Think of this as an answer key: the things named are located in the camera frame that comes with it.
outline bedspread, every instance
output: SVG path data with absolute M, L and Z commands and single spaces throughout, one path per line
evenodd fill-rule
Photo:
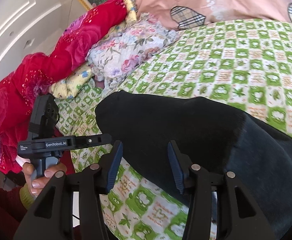
M 292 137 L 292 24 L 234 20 L 179 33 L 177 43 L 140 65 L 115 91 L 203 96 L 242 109 Z M 101 90 L 89 84 L 73 100 L 56 99 L 60 131 L 100 133 L 94 115 L 100 100 Z M 110 149 L 72 151 L 76 171 L 98 162 Z M 114 188 L 101 201 L 105 223 L 119 239 L 181 239 L 187 208 L 124 159 Z M 212 239 L 215 232 L 212 227 Z

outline pink bedding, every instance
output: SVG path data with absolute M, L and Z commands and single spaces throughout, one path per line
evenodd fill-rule
M 138 16 L 150 12 L 170 29 L 219 21 L 261 18 L 291 22 L 292 0 L 136 0 Z

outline fingernail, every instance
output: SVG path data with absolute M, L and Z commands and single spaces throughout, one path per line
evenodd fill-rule
M 31 193 L 32 193 L 33 195 L 37 195 L 37 190 L 36 190 L 35 188 L 32 188 L 32 189 L 31 189 Z
M 35 181 L 32 183 L 32 186 L 34 188 L 39 188 L 40 187 L 39 183 L 38 182 L 35 182 Z
M 51 171 L 45 171 L 44 175 L 45 175 L 46 178 L 51 178 L 53 173 Z

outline person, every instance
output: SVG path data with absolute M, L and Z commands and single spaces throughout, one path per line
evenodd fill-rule
M 32 183 L 30 176 L 34 171 L 34 166 L 30 163 L 25 163 L 22 166 L 22 171 L 26 179 L 23 187 L 16 187 L 11 191 L 5 191 L 0 188 L 0 240 L 13 239 L 22 218 L 34 202 L 34 196 L 40 194 L 57 171 L 66 172 L 67 168 L 63 163 L 54 165 L 45 170 L 44 177 L 35 179 Z

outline blue gripper pad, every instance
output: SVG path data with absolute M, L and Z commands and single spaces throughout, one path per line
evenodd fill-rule
M 184 173 L 179 164 L 174 148 L 170 142 L 168 143 L 167 151 L 168 151 L 168 159 L 169 159 L 170 167 L 174 175 L 176 188 L 180 191 L 181 194 L 184 194 L 184 189 L 185 189 Z
M 122 158 L 122 142 L 116 141 L 113 145 L 113 149 L 117 148 L 116 152 L 114 153 L 114 158 L 113 162 L 111 163 L 110 169 L 108 171 L 108 176 L 107 176 L 107 185 L 106 185 L 106 190 L 108 193 L 110 190 L 113 188 L 115 185 L 115 180 L 117 177 L 120 161 Z

